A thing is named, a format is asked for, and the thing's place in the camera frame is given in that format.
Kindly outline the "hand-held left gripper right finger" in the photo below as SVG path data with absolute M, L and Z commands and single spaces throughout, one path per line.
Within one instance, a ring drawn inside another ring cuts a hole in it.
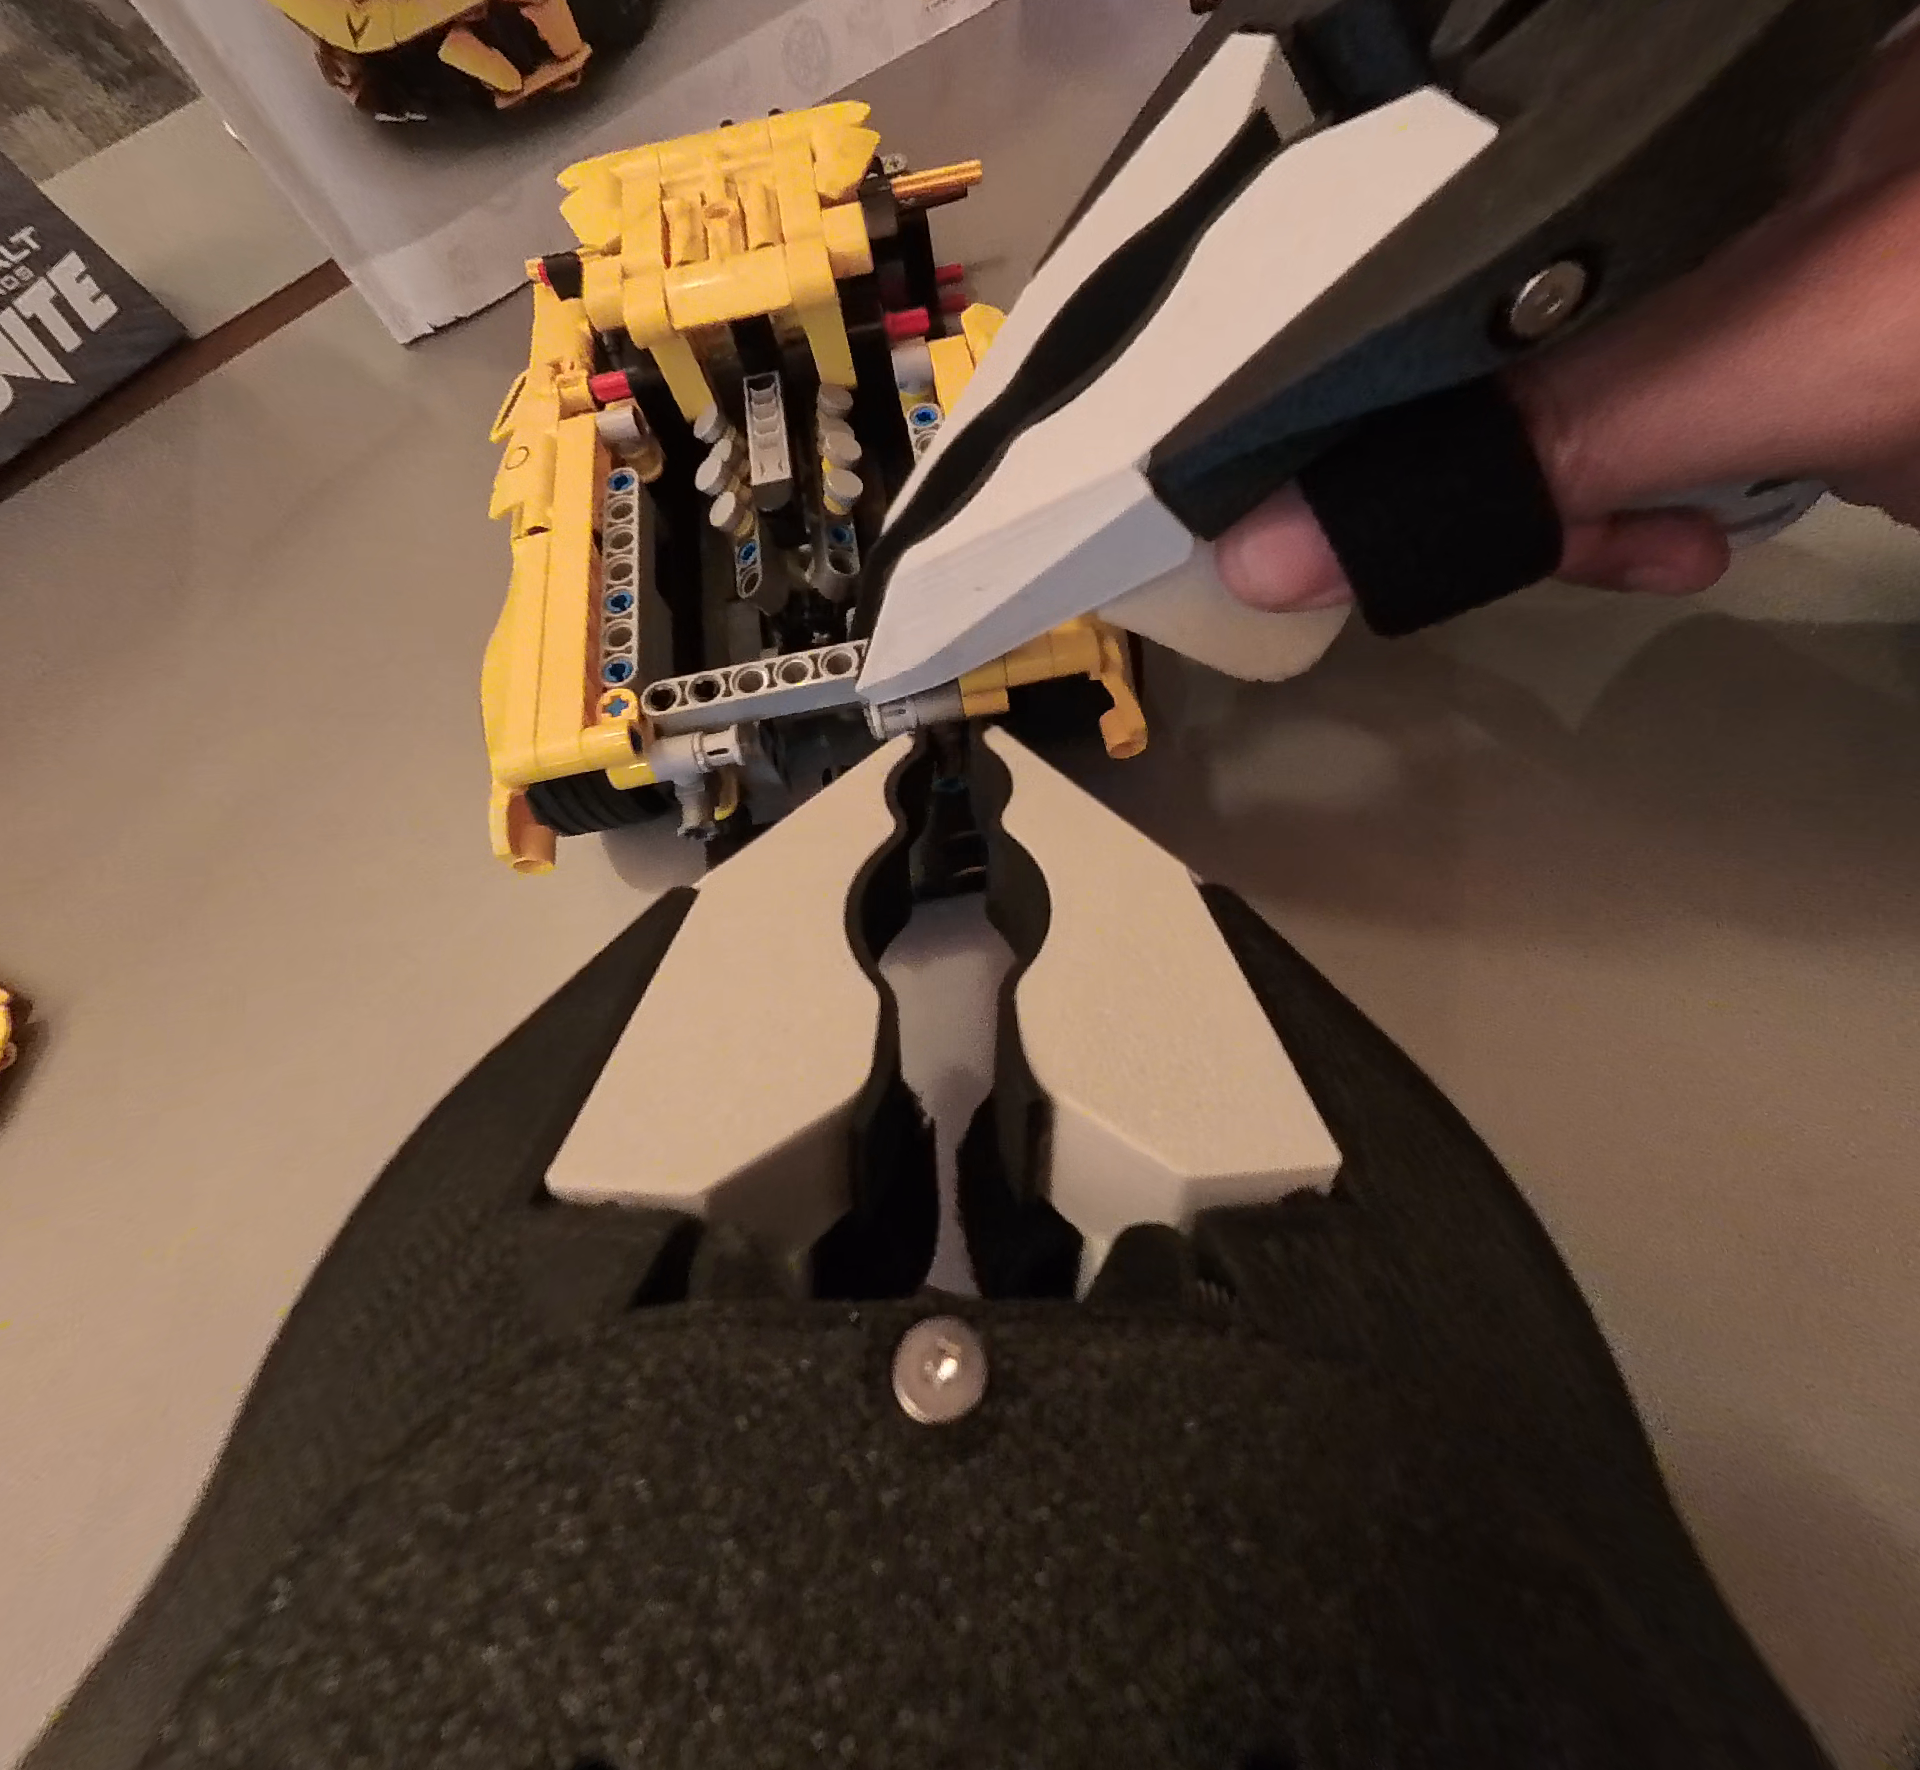
M 1012 957 L 968 1131 L 978 1291 L 1078 1299 L 1128 1231 L 1325 1196 L 1340 1152 L 1191 870 L 999 727 L 973 810 Z

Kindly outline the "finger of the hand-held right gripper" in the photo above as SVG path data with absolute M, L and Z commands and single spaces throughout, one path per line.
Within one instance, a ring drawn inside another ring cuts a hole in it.
M 1229 34 L 1145 133 L 1119 149 L 1056 237 L 940 438 L 887 511 L 868 580 L 986 488 L 1020 435 L 1078 402 L 1165 297 L 1203 229 L 1312 127 L 1272 34 Z
M 1279 152 L 1188 252 L 1131 341 L 1012 438 L 904 551 L 865 695 L 919 695 L 1177 573 L 1194 532 L 1150 455 L 1495 135 L 1441 90 Z

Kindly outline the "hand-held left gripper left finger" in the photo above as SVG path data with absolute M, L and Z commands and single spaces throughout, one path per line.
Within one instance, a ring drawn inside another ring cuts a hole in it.
M 901 736 L 698 884 L 547 1167 L 556 1200 L 746 1231 L 817 1299 L 922 1283 L 932 1130 L 881 957 L 930 781 Z

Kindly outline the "yellow toy car model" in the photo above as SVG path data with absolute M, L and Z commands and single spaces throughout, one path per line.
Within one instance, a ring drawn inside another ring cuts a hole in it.
M 853 695 L 881 527 L 1004 320 L 930 229 L 981 176 L 887 152 L 868 102 L 559 171 L 569 242 L 527 265 L 494 422 L 509 580 L 481 701 L 515 873 L 662 816 L 721 865 L 913 726 L 1145 752 L 1140 650 L 1092 615 L 911 706 Z

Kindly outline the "grey desk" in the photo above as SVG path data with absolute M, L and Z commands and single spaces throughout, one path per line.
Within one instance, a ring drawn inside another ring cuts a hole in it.
M 4 1767 L 152 1583 L 306 1279 L 662 888 L 515 876 L 476 662 L 501 305 L 312 309 L 4 505 Z M 1693 603 L 1530 592 L 1300 681 L 1150 657 L 1056 766 L 1463 1110 L 1843 1767 L 1916 1753 L 1916 535 L 1824 505 Z

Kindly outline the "person's right hand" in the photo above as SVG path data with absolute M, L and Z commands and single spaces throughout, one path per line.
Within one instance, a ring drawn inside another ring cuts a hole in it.
M 1891 40 L 1820 163 L 1741 240 L 1631 313 L 1516 364 L 1572 587 L 1694 597 L 1731 544 L 1684 491 L 1814 479 L 1916 527 L 1916 29 Z

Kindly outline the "building instruction booklet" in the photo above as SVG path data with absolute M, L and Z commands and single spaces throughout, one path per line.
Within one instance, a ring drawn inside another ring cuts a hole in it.
M 829 102 L 995 0 L 133 0 L 396 341 L 519 286 L 585 156 Z

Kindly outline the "toy car set box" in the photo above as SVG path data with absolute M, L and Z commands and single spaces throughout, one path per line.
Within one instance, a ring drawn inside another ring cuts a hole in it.
M 183 345 L 180 318 L 4 160 L 4 467 Z

